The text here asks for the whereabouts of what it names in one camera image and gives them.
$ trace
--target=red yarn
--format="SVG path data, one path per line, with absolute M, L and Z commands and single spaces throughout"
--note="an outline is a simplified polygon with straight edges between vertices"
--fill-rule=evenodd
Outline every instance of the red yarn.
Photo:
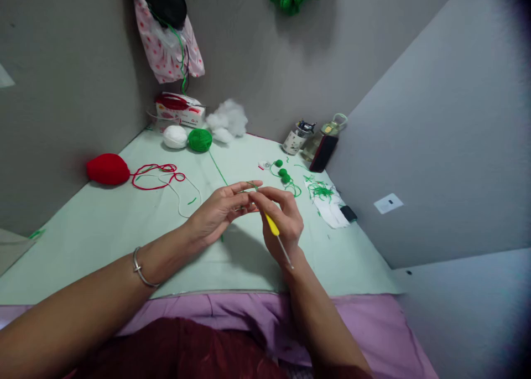
M 142 171 L 142 169 L 145 168 L 145 167 L 149 167 L 149 169 Z M 147 173 L 147 172 L 149 172 L 150 170 L 153 170 L 153 169 L 160 169 L 161 172 L 172 173 L 172 172 L 177 170 L 177 166 L 175 166 L 173 163 L 166 163 L 164 165 L 157 165 L 157 164 L 154 164 L 154 163 L 143 165 L 140 169 L 137 170 L 137 172 L 135 174 L 131 174 L 131 176 L 133 176 L 133 179 L 131 180 L 131 184 L 133 184 L 133 186 L 138 188 L 138 189 L 141 189 L 141 190 L 144 190 L 144 191 L 149 191 L 149 190 L 153 190 L 153 189 L 160 189 L 160 188 L 167 187 L 171 183 L 171 181 L 173 179 L 177 180 L 178 182 L 184 181 L 186 179 L 186 176 L 183 173 L 173 173 L 173 176 L 170 177 L 170 180 L 166 184 L 158 186 L 158 187 L 143 188 L 141 186 L 137 186 L 134 183 L 134 180 L 135 180 L 135 178 L 138 175 L 145 174 L 145 173 Z M 183 176 L 183 178 L 181 180 L 179 180 L 177 178 L 177 175 Z
M 117 154 L 103 154 L 87 163 L 91 180 L 106 185 L 118 185 L 129 179 L 129 168 Z

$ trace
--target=electrical outlet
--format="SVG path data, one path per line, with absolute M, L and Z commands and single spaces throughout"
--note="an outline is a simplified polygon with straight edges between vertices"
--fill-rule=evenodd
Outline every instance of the electrical outlet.
M 379 201 L 374 202 L 374 205 L 381 214 L 388 213 L 397 207 L 404 206 L 402 201 L 398 199 L 395 194 L 389 194 L 385 198 L 381 198 Z

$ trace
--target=red crocheted ball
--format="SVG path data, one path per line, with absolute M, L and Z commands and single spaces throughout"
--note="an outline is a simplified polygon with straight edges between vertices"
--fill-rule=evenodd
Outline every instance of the red crocheted ball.
M 88 178 L 106 185 L 118 185 L 129 179 L 129 168 L 117 154 L 103 154 L 87 163 Z

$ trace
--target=purple fabric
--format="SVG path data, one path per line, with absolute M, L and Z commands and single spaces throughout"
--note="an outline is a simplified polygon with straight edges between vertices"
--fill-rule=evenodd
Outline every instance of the purple fabric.
M 333 298 L 377 377 L 437 379 L 428 357 L 392 295 Z M 31 306 L 1 306 L 0 329 Z M 264 293 L 187 295 L 149 300 L 119 332 L 128 335 L 160 317 L 183 317 L 215 329 L 250 331 L 279 359 L 310 365 L 298 340 L 289 297 Z

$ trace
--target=yellow crochet hook handle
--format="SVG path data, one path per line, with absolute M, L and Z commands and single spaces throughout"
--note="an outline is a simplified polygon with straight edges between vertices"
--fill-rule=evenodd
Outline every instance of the yellow crochet hook handle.
M 271 219 L 271 217 L 269 217 L 269 215 L 267 213 L 265 214 L 265 217 L 267 219 L 267 223 L 269 224 L 269 228 L 271 229 L 271 233 L 274 236 L 279 236 L 280 235 L 280 231 L 278 230 L 278 227 L 275 224 L 275 222 Z
M 288 261 L 289 263 L 289 266 L 291 267 L 291 269 L 293 269 L 293 264 L 291 263 L 291 260 L 289 259 L 289 256 L 288 256 L 288 253 L 286 252 L 286 249 L 284 248 L 284 245 L 282 244 L 282 241 L 280 240 L 280 231 L 278 230 L 278 227 L 277 225 L 275 224 L 275 222 L 271 219 L 271 217 L 269 217 L 269 215 L 267 213 L 265 213 L 265 217 L 267 219 L 267 223 L 269 224 L 269 228 L 271 229 L 271 233 L 277 237 L 278 239 L 278 242 L 280 244 L 280 247 L 282 248 L 282 251 L 284 252 L 284 256 L 286 257 L 286 260 Z

